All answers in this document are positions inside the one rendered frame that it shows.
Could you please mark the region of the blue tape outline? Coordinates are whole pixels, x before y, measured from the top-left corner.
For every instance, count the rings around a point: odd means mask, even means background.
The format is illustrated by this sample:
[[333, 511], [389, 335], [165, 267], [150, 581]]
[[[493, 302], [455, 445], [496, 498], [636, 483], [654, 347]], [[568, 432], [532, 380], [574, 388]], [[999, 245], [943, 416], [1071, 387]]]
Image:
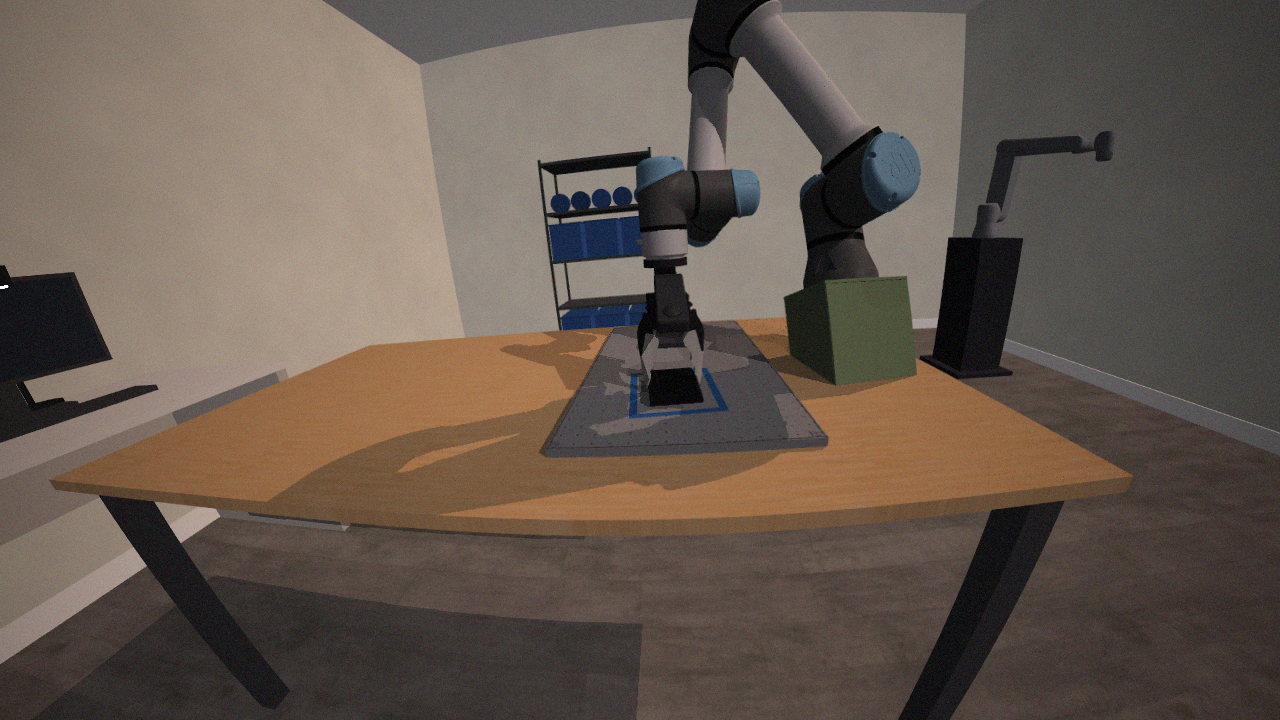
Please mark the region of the blue tape outline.
[[643, 373], [634, 373], [634, 374], [631, 374], [631, 384], [630, 384], [628, 418], [668, 416], [668, 415], [681, 415], [681, 414], [692, 414], [692, 413], [728, 411], [730, 409], [724, 404], [724, 398], [721, 396], [721, 392], [717, 388], [716, 382], [712, 379], [710, 373], [708, 372], [708, 369], [707, 368], [701, 368], [701, 372], [703, 372], [703, 375], [705, 377], [707, 383], [710, 387], [710, 391], [714, 395], [716, 402], [718, 404], [719, 407], [707, 407], [707, 409], [695, 409], [695, 410], [684, 410], [684, 411], [669, 411], [669, 413], [644, 413], [644, 414], [637, 414], [637, 375], [643, 375]]

